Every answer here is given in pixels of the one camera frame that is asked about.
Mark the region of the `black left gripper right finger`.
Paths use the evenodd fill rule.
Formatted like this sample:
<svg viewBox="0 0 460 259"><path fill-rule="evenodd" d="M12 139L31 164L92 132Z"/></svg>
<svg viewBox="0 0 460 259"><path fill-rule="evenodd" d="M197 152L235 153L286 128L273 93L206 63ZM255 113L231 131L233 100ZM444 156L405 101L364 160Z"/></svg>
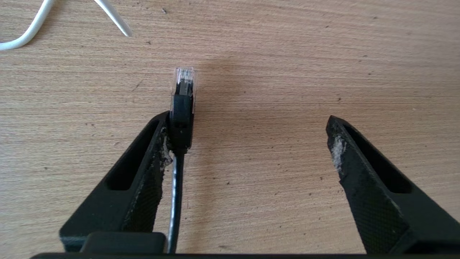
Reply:
<svg viewBox="0 0 460 259"><path fill-rule="evenodd" d="M347 121L327 147L367 254L459 254L460 225Z"/></svg>

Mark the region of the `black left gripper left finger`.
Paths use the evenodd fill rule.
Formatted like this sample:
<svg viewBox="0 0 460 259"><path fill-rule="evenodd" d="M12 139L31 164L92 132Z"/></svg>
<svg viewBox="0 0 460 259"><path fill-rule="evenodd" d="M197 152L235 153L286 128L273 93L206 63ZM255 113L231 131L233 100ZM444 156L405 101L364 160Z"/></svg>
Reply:
<svg viewBox="0 0 460 259"><path fill-rule="evenodd" d="M171 164L169 112L152 118L59 231L66 252L94 232L151 232Z"/></svg>

